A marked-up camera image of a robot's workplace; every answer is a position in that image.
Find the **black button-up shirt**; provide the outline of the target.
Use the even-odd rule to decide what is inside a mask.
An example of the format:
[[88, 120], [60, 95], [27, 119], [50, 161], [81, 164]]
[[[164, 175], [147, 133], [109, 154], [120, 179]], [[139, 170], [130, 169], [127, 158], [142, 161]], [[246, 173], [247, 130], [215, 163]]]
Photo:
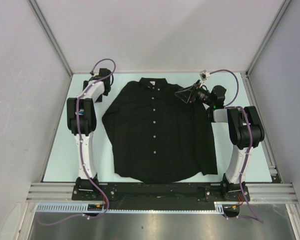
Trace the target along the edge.
[[121, 177], [165, 184], [216, 175], [212, 125], [205, 106], [175, 96], [164, 78], [128, 82], [102, 117]]

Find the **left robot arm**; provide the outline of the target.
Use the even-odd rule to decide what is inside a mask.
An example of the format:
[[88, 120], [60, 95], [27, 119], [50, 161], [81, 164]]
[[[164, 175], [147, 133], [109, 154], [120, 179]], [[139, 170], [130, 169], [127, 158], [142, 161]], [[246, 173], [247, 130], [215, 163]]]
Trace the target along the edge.
[[91, 78], [83, 82], [82, 93], [66, 101], [67, 127], [75, 138], [79, 160], [71, 197], [74, 201], [92, 201], [102, 194], [93, 163], [93, 134], [97, 127], [94, 104], [109, 94], [114, 77], [107, 68], [100, 68], [97, 75], [90, 74]]

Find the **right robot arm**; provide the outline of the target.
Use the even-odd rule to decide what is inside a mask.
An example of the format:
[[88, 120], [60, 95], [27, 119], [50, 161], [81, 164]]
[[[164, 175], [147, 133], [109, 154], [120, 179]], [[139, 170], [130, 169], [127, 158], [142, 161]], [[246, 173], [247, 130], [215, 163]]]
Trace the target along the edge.
[[253, 149], [264, 140], [265, 131], [255, 106], [225, 106], [225, 94], [226, 89], [223, 86], [216, 85], [209, 91], [201, 80], [175, 92], [175, 96], [187, 104], [200, 102], [208, 105], [210, 122], [228, 125], [230, 141], [233, 144], [231, 160], [220, 186], [207, 189], [205, 195], [211, 195], [215, 190], [227, 202], [248, 202], [250, 199], [245, 183], [246, 169]]

